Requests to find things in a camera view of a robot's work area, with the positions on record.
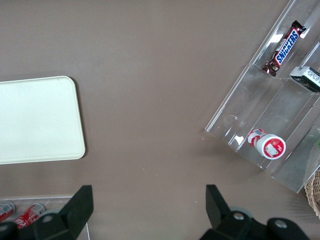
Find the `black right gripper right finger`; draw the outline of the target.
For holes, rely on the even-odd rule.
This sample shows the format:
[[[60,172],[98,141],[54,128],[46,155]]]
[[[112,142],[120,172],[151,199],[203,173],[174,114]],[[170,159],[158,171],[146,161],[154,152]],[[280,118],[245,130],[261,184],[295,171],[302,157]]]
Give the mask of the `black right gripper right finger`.
[[[308,240],[293,221],[274,217],[262,224],[241,210],[231,210],[215,184],[205,190],[205,206],[211,228],[202,240]]]

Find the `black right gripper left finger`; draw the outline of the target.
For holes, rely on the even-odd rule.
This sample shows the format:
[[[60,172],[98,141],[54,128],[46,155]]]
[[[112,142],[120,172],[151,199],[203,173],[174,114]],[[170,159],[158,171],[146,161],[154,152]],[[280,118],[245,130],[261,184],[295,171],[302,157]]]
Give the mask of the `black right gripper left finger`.
[[[76,240],[94,211],[93,189],[83,185],[57,213],[18,231],[19,240]]]

